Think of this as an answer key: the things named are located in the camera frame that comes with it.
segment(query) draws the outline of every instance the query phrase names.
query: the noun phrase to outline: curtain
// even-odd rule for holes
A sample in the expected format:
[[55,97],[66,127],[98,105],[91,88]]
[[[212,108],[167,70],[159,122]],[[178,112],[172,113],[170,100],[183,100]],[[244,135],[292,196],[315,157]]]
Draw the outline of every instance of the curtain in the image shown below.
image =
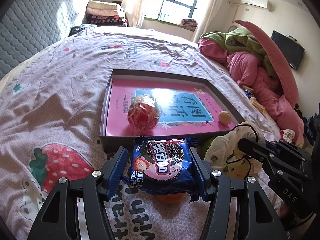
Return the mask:
[[210,25],[211,21],[213,20],[213,18],[216,16],[220,6],[221,6],[222,0],[209,0],[208,1],[208,6],[206,11],[203,14],[203,18],[202,20],[198,20],[198,26],[195,30],[195,32],[193,33],[192,42],[198,43],[200,36],[203,33],[207,32],[208,26]]
[[143,7],[146,0],[123,0],[121,7],[124,9],[130,27],[140,28],[144,18]]

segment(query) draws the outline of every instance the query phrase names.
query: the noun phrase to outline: white wall air conditioner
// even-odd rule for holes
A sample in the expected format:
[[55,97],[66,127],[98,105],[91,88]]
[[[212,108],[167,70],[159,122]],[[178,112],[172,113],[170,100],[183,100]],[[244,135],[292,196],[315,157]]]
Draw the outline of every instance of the white wall air conditioner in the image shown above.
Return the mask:
[[272,7],[272,3],[270,3],[268,0],[241,0],[241,3],[265,8],[268,11],[271,11]]

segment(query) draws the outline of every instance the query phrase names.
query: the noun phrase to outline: strawberry picture on package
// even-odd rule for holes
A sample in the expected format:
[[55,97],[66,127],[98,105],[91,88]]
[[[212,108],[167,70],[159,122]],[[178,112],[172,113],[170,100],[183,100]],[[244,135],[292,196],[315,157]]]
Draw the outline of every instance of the strawberry picture on package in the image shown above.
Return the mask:
[[41,190],[49,193],[57,180],[82,179],[94,171],[93,167],[74,149],[62,144],[48,144],[33,150],[35,160],[29,166]]
[[149,168],[150,163],[146,160],[142,160],[141,158],[135,158],[133,162],[133,168],[135,171],[144,172],[147,168]]

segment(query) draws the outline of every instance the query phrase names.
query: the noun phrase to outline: gray quilted mattress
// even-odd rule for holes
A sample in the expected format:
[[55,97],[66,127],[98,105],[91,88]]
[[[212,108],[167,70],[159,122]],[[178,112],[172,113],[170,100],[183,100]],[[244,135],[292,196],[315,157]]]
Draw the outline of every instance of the gray quilted mattress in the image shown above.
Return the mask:
[[0,79],[81,25],[86,0],[15,0],[0,22]]

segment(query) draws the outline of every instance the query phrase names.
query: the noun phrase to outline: silver rivet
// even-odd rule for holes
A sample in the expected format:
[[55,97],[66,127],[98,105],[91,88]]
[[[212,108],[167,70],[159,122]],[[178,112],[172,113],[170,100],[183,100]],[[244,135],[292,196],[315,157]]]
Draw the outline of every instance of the silver rivet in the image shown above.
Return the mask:
[[250,182],[250,183],[255,183],[256,182],[256,179],[254,177],[248,177],[247,180]]
[[94,176],[94,177],[99,177],[100,175],[101,175],[101,171],[94,171],[92,173],[92,176]]
[[65,177],[62,177],[62,178],[60,178],[59,179],[59,183],[65,183],[67,181],[67,178],[65,178]]
[[221,171],[213,171],[212,175],[215,177],[220,177],[221,176]]

